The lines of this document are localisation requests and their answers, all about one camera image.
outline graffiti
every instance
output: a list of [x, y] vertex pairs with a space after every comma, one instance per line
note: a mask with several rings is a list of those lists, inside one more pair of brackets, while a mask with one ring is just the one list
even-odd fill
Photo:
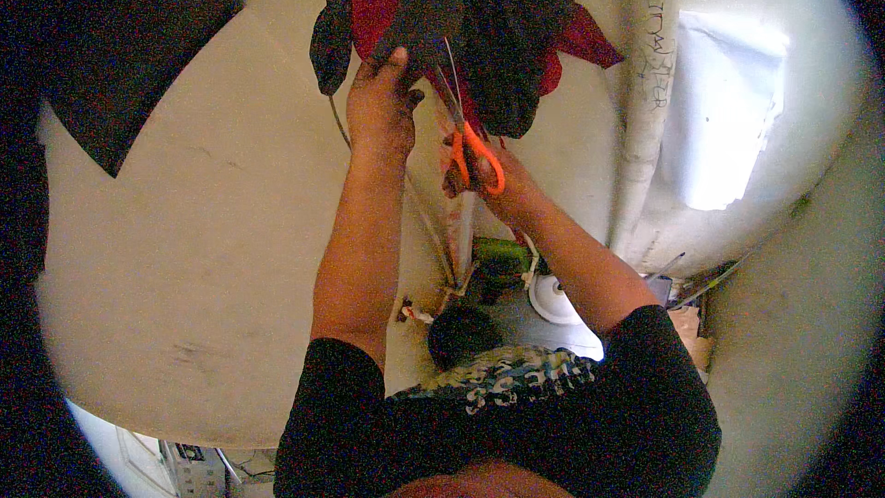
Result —
[[664, 0], [645, 0], [644, 35], [636, 51], [636, 76], [643, 86], [645, 100], [653, 107], [667, 105], [673, 76], [673, 40], [664, 36]]

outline scissor handle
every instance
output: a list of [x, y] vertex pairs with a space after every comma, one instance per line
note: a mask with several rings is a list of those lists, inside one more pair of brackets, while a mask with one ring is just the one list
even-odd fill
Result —
[[461, 172], [461, 180], [464, 181], [464, 185], [467, 188], [470, 188], [470, 171], [467, 169], [467, 162], [464, 158], [464, 140], [467, 141], [467, 145], [470, 147], [473, 155], [476, 157], [476, 160], [481, 160], [485, 158], [489, 165], [491, 165], [492, 169], [495, 171], [496, 183], [494, 186], [486, 185], [485, 190], [486, 193], [491, 194], [492, 196], [497, 196], [498, 194], [503, 193], [504, 187], [504, 177], [503, 177], [503, 168], [501, 167], [501, 162], [495, 157], [491, 150], [486, 147], [485, 143], [482, 142], [482, 139], [477, 135], [473, 128], [470, 127], [470, 123], [465, 120], [464, 121], [464, 135], [462, 136], [458, 131], [455, 131], [454, 138], [451, 143], [451, 155], [455, 160], [455, 163], [458, 164], [459, 171]]

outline orange scissors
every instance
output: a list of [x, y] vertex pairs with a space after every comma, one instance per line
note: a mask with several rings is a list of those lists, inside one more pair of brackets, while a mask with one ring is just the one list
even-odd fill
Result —
[[472, 191], [477, 190], [476, 186], [470, 184], [470, 170], [467, 168], [467, 161], [464, 158], [464, 145], [466, 141], [466, 144], [470, 147], [470, 151], [476, 161], [485, 158], [495, 171], [497, 182], [494, 186], [486, 185], [486, 193], [491, 194], [492, 196], [502, 194], [504, 178], [501, 162], [495, 158], [492, 151], [486, 147], [484, 142], [482, 142], [482, 138], [473, 131], [468, 120], [464, 118], [464, 112], [461, 110], [458, 101], [455, 100], [455, 94], [451, 92], [451, 87], [448, 86], [448, 79], [442, 71], [443, 70], [437, 64], [435, 67], [437, 78], [442, 83], [445, 83], [445, 92], [442, 94], [442, 99], [445, 102], [446, 107], [448, 107], [448, 112], [451, 115], [452, 120], [454, 120], [456, 128], [451, 141], [451, 160], [458, 164], [459, 171], [461, 172], [461, 180], [464, 181], [464, 185], [467, 189]]

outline t-shirt sleeve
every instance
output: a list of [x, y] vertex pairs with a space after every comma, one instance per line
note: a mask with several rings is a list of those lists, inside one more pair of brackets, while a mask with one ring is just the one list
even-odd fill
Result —
[[313, 340], [280, 438], [274, 495], [359, 495], [348, 474], [373, 457], [362, 436], [383, 398], [382, 371], [365, 352], [335, 338]]
[[716, 410], [667, 311], [637, 308], [610, 336], [598, 371], [606, 415], [623, 424], [626, 493], [701, 495], [721, 443]]

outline person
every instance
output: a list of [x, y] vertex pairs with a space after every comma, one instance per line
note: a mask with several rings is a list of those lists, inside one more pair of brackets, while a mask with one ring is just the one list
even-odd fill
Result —
[[[423, 98], [409, 90], [407, 56], [398, 48], [386, 62], [363, 63], [348, 95], [350, 165], [317, 273], [311, 342], [280, 439], [275, 494], [700, 495], [721, 431], [667, 312], [502, 148], [495, 154], [505, 190], [481, 197], [535, 241], [606, 343], [605, 358], [496, 347], [384, 398], [405, 162]], [[487, 182], [494, 177], [475, 169]], [[449, 197], [464, 190], [457, 178], [446, 181]]]

